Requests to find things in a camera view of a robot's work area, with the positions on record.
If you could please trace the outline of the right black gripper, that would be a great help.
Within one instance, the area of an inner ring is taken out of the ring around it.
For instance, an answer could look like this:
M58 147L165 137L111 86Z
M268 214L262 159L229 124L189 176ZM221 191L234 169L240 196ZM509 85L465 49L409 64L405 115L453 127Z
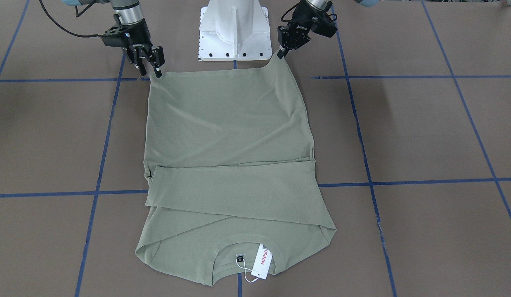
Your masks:
M144 59L154 68L156 78L162 76L161 66L165 63L163 48L153 46L145 19L134 24L115 24L105 31L101 39L106 46L122 48L141 77L147 74Z

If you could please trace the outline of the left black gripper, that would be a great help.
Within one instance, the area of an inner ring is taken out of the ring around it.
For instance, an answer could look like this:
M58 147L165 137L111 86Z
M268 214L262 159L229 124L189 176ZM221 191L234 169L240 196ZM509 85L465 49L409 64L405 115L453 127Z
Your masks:
M298 2L282 15L286 25L278 27L280 44L277 57L282 59L290 50L297 50L310 41L310 32L333 37L337 32L336 14L329 14L332 2Z

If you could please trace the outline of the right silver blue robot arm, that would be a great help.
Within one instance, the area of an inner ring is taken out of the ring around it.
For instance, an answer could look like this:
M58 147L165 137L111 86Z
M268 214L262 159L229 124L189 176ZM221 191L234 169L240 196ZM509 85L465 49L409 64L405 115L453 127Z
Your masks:
M163 48L153 45L138 0L64 0L63 3L74 7L85 5L86 9L95 4L111 4L116 24L98 37L105 46L121 48L141 76L147 73L144 60L151 64L157 78L162 76L161 66L165 63Z

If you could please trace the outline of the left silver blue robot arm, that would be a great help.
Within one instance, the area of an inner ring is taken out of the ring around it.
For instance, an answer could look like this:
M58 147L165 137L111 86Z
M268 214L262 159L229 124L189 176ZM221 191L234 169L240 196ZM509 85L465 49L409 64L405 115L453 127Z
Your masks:
M282 59L292 50L297 50L311 39L310 32L333 37L337 32L335 13L329 14L331 0L300 0L286 11L281 21L286 25L278 27L279 50L277 57Z

